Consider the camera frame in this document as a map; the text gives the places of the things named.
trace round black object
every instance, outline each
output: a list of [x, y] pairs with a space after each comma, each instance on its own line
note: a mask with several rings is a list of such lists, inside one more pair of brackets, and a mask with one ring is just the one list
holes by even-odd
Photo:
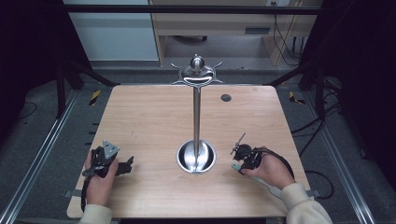
[[221, 95], [221, 100], [224, 101], [224, 102], [230, 102], [231, 99], [232, 99], [231, 95], [229, 95], [229, 94], [222, 94]]

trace metal ornament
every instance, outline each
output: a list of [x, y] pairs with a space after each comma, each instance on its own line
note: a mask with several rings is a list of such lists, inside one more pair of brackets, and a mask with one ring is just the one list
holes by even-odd
[[186, 84], [193, 87], [193, 111], [194, 111], [194, 137], [183, 143], [177, 151], [178, 165], [189, 174], [203, 174], [210, 170], [216, 161], [215, 149], [205, 140], [200, 139], [201, 118], [201, 88], [212, 82], [222, 81], [216, 78], [216, 67], [205, 65], [201, 56], [195, 54], [187, 67], [178, 67], [178, 81], [172, 84]]

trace hand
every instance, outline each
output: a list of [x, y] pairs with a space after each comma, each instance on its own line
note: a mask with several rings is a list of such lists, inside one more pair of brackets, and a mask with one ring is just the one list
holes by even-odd
[[[85, 169], [91, 167], [92, 153], [88, 153], [87, 160], [85, 160]], [[119, 168], [119, 161], [115, 159], [111, 162], [105, 178], [99, 175], [94, 175], [91, 178], [90, 185], [87, 188], [87, 204], [98, 204], [106, 206], [108, 198], [110, 197], [113, 188], [114, 177]]]
[[254, 170], [243, 169], [241, 172], [248, 176], [256, 176], [279, 189], [295, 183], [286, 165], [275, 156], [267, 153], [262, 154], [262, 163], [258, 168]]

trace wooden tabletop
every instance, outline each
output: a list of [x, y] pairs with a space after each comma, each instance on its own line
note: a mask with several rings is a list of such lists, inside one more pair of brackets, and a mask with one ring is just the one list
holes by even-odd
[[[230, 102], [221, 95], [229, 94]], [[181, 144], [193, 138], [193, 88], [117, 86], [108, 100], [92, 148], [104, 139], [120, 147], [119, 161], [134, 156], [130, 174], [117, 176], [109, 207], [113, 217], [283, 217], [284, 204], [268, 189], [233, 168], [232, 148], [267, 146], [291, 165], [309, 189], [276, 90], [269, 86], [212, 85], [202, 88], [201, 139], [215, 150], [214, 167], [202, 175], [177, 164]], [[76, 189], [82, 189], [83, 177]], [[67, 209], [81, 217], [79, 198]]]

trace sleeve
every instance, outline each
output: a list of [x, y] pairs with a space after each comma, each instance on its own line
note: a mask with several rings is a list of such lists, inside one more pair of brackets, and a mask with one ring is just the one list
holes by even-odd
[[111, 217], [111, 209], [102, 205], [87, 204], [78, 224], [109, 224]]
[[294, 183], [283, 188], [281, 199], [288, 209], [289, 224], [332, 223], [323, 206], [309, 199], [302, 184]]

